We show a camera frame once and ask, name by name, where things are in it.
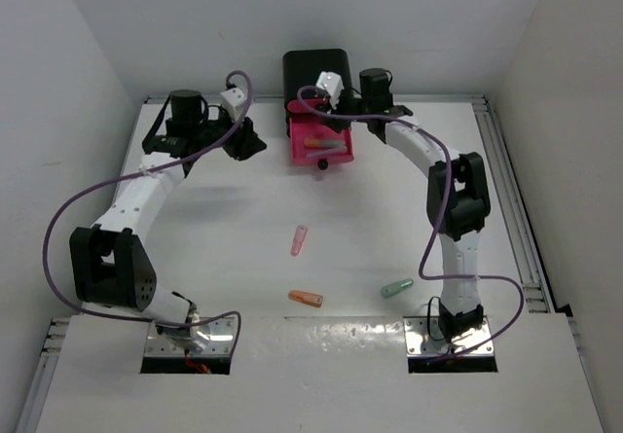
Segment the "purple pink highlighter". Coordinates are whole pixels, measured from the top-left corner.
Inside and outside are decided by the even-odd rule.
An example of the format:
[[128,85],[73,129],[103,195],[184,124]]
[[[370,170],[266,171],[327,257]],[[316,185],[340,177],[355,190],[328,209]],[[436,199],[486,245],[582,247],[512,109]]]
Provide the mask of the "purple pink highlighter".
[[335,146],[321,146],[319,149],[310,151],[306,154],[307,158],[326,158],[333,155],[346,154],[348,148],[345,144]]

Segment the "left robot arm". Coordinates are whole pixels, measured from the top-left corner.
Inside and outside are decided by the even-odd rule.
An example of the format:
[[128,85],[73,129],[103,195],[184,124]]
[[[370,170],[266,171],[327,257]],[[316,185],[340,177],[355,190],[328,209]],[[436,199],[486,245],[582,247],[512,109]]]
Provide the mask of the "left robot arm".
[[243,115],[244,90],[230,87],[210,105],[196,90],[174,90],[142,141],[140,174],[92,226],[69,239],[76,295],[83,303],[123,308],[154,322],[159,335],[185,352],[208,344],[195,303],[159,284],[144,241],[167,198],[185,180],[196,154],[214,145],[236,161],[266,149]]

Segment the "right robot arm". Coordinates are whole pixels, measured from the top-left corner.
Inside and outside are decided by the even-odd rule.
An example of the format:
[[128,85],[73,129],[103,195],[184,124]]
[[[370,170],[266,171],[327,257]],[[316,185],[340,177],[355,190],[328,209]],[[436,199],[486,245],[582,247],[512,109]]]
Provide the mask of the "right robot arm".
[[380,68],[361,72],[357,97],[335,72],[321,72],[315,83],[328,103],[322,110],[325,125],[338,131],[362,122],[425,175],[428,242],[440,243],[443,260],[438,327],[441,339],[450,342],[484,321],[477,265],[480,233],[491,213],[484,160],[475,152],[452,151],[420,127],[406,107],[394,104],[389,86],[389,74]]

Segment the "pink drawer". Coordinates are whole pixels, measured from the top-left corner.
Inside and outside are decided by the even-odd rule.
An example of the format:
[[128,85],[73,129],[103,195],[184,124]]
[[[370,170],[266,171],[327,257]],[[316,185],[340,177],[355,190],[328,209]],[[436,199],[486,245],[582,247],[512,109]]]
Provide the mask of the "pink drawer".
[[336,132],[311,114],[295,114],[288,119],[291,162],[297,166],[329,166],[354,161],[351,130]]
[[289,117],[303,117],[315,112],[328,113],[331,108],[325,99],[311,98],[303,101],[290,100],[285,106],[285,110]]

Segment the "orange cap white highlighter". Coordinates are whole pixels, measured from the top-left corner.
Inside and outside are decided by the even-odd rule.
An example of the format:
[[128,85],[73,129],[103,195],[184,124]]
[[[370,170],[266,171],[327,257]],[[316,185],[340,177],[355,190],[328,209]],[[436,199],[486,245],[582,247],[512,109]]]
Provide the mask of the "orange cap white highlighter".
[[321,146],[335,146],[345,144],[345,141],[340,139],[325,139],[325,138],[305,138],[304,147],[308,149],[319,149]]

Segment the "pink top drawer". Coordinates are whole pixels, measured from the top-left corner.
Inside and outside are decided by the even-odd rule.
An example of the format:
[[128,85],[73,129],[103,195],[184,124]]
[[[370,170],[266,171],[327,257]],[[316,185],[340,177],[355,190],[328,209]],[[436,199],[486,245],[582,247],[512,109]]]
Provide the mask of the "pink top drawer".
[[315,112],[328,113],[331,108],[325,99],[311,98],[303,101],[290,100],[285,106],[285,110],[289,117],[303,117]]

